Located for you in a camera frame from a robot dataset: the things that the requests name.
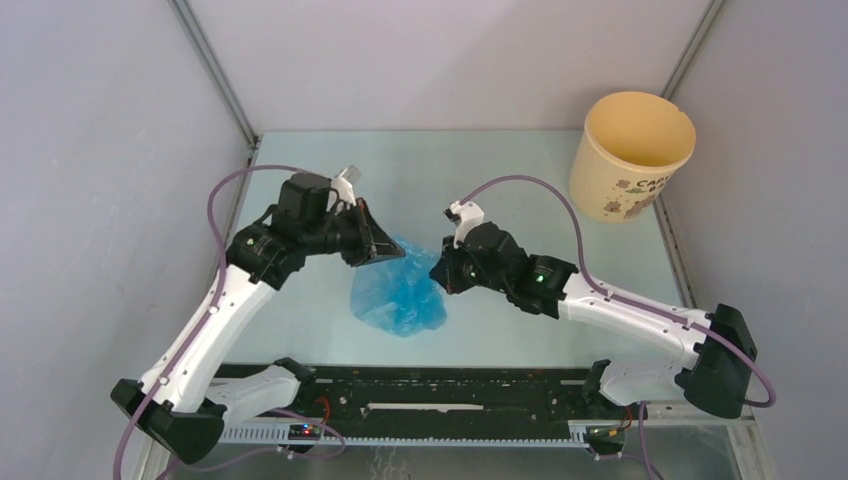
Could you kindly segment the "blue plastic trash bag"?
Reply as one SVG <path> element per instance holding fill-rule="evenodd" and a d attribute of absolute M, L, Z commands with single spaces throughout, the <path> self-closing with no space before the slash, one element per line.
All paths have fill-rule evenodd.
<path fill-rule="evenodd" d="M 397 337 L 440 328 L 447 319 L 441 289 L 429 277 L 440 255 L 405 239 L 405 256 L 359 267 L 350 310 L 359 321 Z"/>

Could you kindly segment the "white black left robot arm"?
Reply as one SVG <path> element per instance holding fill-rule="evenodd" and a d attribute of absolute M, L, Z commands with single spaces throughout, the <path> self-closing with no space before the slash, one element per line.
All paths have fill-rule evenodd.
<path fill-rule="evenodd" d="M 299 172 L 279 199 L 233 237 L 210 293 L 161 359 L 140 380 L 111 392 L 136 427 L 181 462 L 206 457 L 224 431 L 283 408 L 304 416 L 316 403 L 313 373 L 284 358 L 245 378 L 212 381 L 251 319 L 310 256 L 339 254 L 351 267 L 402 258 L 353 186 L 353 166 L 328 178 Z"/>

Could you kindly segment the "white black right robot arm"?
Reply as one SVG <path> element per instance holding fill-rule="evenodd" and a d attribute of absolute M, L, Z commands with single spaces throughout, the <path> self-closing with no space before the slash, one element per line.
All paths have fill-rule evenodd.
<path fill-rule="evenodd" d="M 486 288 L 523 312 L 600 326 L 664 352 L 662 361 L 646 366 L 595 362 L 581 392 L 583 408 L 593 417 L 606 418 L 651 393 L 674 392 L 716 417 L 736 419 L 742 413 L 757 348 L 743 314 L 732 306 L 707 312 L 604 294 L 576 265 L 526 253 L 492 222 L 471 229 L 461 241 L 444 238 L 429 276 L 448 294 Z"/>

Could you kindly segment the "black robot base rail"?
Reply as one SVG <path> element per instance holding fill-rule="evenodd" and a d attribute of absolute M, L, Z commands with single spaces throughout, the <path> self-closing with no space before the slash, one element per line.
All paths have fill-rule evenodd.
<path fill-rule="evenodd" d="M 585 423 L 629 427 L 636 404 L 597 392 L 578 368 L 314 366 L 290 410 L 343 436 L 554 439 Z"/>

